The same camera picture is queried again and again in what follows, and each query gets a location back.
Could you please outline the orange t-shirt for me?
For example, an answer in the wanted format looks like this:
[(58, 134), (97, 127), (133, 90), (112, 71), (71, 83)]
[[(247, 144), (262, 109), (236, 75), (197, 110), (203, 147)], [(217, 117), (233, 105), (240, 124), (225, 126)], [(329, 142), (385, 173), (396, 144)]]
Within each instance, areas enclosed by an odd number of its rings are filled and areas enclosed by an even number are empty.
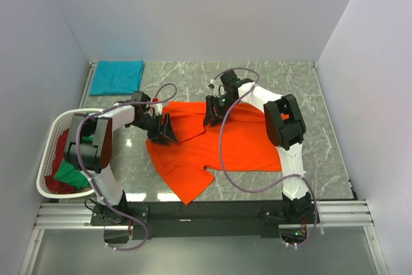
[(280, 172), (276, 148), (266, 136), (263, 112), (239, 103), (223, 132), (223, 151), (218, 151), (220, 127), (204, 126), (205, 103), (171, 102), (164, 108), (171, 116), (178, 139), (169, 146), (146, 142), (151, 161), (164, 182), (189, 204), (213, 182), (208, 168), (227, 171)]

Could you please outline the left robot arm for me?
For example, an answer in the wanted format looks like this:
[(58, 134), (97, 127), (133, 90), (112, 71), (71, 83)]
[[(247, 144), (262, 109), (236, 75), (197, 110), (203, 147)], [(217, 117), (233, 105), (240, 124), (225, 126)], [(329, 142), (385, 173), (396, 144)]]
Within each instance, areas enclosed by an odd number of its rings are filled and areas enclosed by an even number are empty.
[(131, 98), (93, 114), (75, 113), (71, 118), (64, 159), (87, 179), (97, 202), (107, 207), (106, 217), (120, 225), (129, 216), (124, 190), (111, 170), (113, 133), (134, 126), (147, 132), (149, 141), (168, 146), (177, 143), (170, 114), (147, 94), (134, 91)]

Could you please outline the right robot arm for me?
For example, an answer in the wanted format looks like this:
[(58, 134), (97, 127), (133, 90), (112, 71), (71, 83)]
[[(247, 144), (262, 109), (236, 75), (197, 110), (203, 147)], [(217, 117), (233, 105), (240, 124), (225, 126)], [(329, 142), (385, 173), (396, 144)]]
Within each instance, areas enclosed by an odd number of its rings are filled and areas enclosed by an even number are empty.
[[(283, 218), (296, 223), (315, 209), (315, 195), (305, 178), (303, 167), (303, 140), (306, 133), (297, 99), (292, 95), (279, 95), (258, 86), (259, 79), (240, 79), (236, 75), (237, 68), (218, 73), (209, 82), (212, 95), (205, 99), (206, 112), (204, 125), (219, 126), (220, 135), (218, 151), (223, 151), (223, 132), (232, 110), (240, 103), (250, 104), (263, 112), (265, 117), (266, 136), (276, 148), (282, 178), (276, 184), (283, 185)], [(215, 85), (216, 79), (221, 81), (224, 92), (220, 93)]]

